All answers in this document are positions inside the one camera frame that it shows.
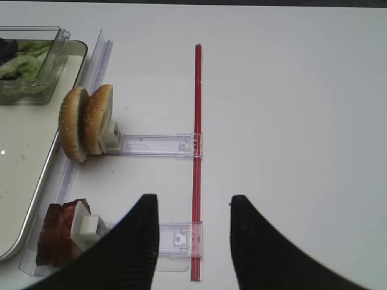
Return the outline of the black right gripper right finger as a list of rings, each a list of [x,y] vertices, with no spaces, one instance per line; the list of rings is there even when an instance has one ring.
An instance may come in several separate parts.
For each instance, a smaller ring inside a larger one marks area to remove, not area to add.
[[[240,289],[385,289],[386,205],[338,199],[303,217],[299,240],[246,196],[230,203],[230,250]]]

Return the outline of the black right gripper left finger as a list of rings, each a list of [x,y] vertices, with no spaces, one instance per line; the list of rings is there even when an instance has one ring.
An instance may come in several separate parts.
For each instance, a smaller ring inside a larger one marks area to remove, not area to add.
[[[159,241],[157,195],[142,195],[91,249],[29,289],[150,289]]]

